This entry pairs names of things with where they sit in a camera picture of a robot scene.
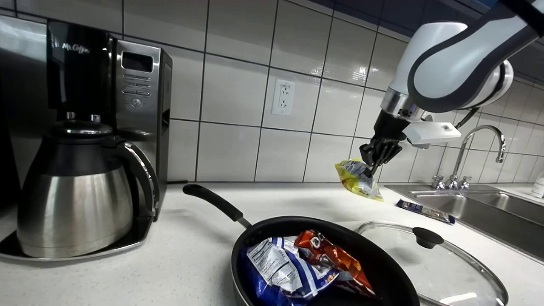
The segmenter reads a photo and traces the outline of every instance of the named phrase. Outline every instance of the carafe handle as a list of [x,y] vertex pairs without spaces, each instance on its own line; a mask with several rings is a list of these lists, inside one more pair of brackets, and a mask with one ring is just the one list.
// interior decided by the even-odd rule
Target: carafe handle
[[125,142],[123,138],[109,140],[108,147],[114,147],[121,154],[121,157],[130,162],[131,172],[137,176],[137,181],[142,184],[143,196],[148,205],[150,218],[157,222],[160,213],[160,189],[159,189],[157,174],[150,160],[138,147]]

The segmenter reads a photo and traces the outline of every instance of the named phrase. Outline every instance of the electrical outlet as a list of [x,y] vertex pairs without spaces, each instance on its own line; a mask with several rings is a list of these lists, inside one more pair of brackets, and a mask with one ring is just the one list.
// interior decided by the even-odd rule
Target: electrical outlet
[[288,82],[288,81],[278,81],[274,104],[273,104],[273,115],[291,116],[293,98],[295,98],[295,84]]

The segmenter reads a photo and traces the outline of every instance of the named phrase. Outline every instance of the stainless steel sink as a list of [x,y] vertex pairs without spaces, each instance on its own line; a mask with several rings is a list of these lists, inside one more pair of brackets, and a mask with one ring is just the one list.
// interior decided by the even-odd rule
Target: stainless steel sink
[[544,206],[490,186],[432,191],[429,186],[386,186],[427,208],[544,262]]

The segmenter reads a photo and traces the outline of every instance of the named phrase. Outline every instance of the frying pan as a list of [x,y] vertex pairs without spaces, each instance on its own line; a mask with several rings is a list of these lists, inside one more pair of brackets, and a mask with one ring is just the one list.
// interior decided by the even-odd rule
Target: frying pan
[[249,281],[249,274],[244,269],[242,262],[247,249],[267,240],[271,237],[296,237],[305,230],[315,230],[324,234],[330,242],[347,251],[352,257],[356,257],[364,268],[366,276],[376,291],[376,300],[369,300],[364,296],[358,296],[335,286],[322,291],[315,300],[312,300],[310,306],[419,306],[419,295],[410,283],[405,271],[380,247],[364,237],[351,232],[344,227],[315,220],[315,218],[301,218],[301,217],[283,217],[271,218],[256,225],[250,225],[242,211],[239,211],[233,205],[211,193],[210,189],[196,184],[184,186],[184,193],[194,198],[201,198],[233,222],[245,227],[245,232],[240,235],[233,247],[232,254],[232,278],[235,283],[235,290],[244,305],[259,306],[262,305],[256,293],[254,286]]

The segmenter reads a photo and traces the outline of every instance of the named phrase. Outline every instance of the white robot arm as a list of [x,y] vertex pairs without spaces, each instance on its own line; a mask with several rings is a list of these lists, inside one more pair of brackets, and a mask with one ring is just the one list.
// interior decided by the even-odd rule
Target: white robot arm
[[368,177],[402,152],[400,142],[429,145],[461,133],[429,113],[475,109],[500,99],[514,82],[509,58],[544,36],[544,0],[502,0],[473,26],[422,26],[383,101],[375,138],[361,147]]

